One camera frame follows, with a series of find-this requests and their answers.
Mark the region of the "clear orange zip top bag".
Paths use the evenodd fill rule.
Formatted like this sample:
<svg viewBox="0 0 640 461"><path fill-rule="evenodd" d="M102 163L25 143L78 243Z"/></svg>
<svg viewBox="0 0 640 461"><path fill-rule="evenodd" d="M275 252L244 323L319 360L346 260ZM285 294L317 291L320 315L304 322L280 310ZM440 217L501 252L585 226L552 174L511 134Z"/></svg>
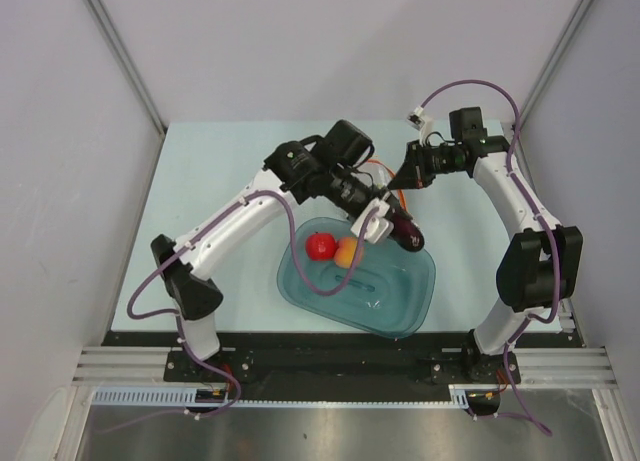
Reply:
<svg viewBox="0 0 640 461"><path fill-rule="evenodd" d="M370 176L373 183L380 186L387 185L395 176L395 172L378 159L366 161L359 167L359 171L364 173L366 180ZM404 192L402 190L394 190L393 194L398 199L400 206L405 211L409 211Z"/></svg>

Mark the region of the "purple toy eggplant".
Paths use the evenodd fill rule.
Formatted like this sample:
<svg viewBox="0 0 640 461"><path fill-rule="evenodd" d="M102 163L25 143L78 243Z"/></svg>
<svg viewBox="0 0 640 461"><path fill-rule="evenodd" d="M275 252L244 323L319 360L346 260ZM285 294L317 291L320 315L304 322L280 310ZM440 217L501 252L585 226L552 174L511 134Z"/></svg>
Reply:
<svg viewBox="0 0 640 461"><path fill-rule="evenodd" d="M405 211L398 210L391 216L393 229L389 235L402 249L418 252L424 248L423 233L413 218Z"/></svg>

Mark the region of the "red toy apple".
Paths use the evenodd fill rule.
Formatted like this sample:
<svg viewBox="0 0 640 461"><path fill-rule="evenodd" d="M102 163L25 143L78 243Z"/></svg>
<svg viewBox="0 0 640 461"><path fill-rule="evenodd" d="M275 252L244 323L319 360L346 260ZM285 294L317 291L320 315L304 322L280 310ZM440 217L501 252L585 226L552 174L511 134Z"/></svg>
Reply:
<svg viewBox="0 0 640 461"><path fill-rule="evenodd" d="M326 232L311 234L305 242L305 252L312 261L331 260L337 251L337 241L334 236Z"/></svg>

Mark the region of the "orange toy peach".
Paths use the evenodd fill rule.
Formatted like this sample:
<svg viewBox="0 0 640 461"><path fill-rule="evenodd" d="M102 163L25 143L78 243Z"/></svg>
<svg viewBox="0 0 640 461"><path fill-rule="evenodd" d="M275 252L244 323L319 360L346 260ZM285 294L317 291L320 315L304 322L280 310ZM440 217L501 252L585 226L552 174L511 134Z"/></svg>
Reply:
<svg viewBox="0 0 640 461"><path fill-rule="evenodd" d="M364 250L359 254L357 251L358 239L355 237L343 237L337 241L336 251L334 253L334 264L342 269L349 269L352 264L358 266L364 255Z"/></svg>

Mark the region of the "blue transparent plastic tub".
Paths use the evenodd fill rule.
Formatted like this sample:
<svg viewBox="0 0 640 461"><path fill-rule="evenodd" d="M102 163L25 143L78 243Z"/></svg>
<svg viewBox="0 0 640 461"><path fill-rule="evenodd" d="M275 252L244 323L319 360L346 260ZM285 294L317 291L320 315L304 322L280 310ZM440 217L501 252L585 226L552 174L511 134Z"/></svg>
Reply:
<svg viewBox="0 0 640 461"><path fill-rule="evenodd" d="M296 245L289 246L280 262L277 286L290 304L386 338L415 333L428 313L436 279L436 266L426 250L410 253L386 239L364 246L363 260L339 293L320 296L298 273L297 255L312 284L329 290L342 282L347 271L332 261L313 261L305 243L314 234L330 234L339 240L350 234L350 224L328 217L308 220L296 230Z"/></svg>

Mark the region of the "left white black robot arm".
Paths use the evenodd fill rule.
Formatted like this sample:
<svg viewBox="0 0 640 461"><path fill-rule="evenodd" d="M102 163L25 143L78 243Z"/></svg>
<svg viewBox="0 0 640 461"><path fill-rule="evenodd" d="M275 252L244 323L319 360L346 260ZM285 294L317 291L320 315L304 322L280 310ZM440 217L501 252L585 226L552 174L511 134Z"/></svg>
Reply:
<svg viewBox="0 0 640 461"><path fill-rule="evenodd" d="M177 308L181 338L190 347L186 368L197 379L214 378L221 368L215 312L223 295L212 280L234 249L280 215L314 198L325 198L354 222L362 240L377 243L393 229L392 195L364 184L355 173L374 152L369 137L348 121L324 135L288 141L264 160L242 191L189 233L157 236L151 250Z"/></svg>

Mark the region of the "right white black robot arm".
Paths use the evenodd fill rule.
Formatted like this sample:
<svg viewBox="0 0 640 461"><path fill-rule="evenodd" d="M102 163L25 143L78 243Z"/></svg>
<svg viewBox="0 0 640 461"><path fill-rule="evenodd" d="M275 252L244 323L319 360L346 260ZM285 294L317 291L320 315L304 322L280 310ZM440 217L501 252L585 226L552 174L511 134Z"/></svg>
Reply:
<svg viewBox="0 0 640 461"><path fill-rule="evenodd" d="M408 121L420 137L408 143L391 188L422 189L439 175L465 172L488 196L510 238L496 272L498 299L461 348L463 376L484 382L509 368L509 351L530 323L551 323L561 301L573 294L583 236L543 206L523 179L509 140L489 135L480 108L451 112L451 137L438 145L428 140L433 123L423 108Z"/></svg>

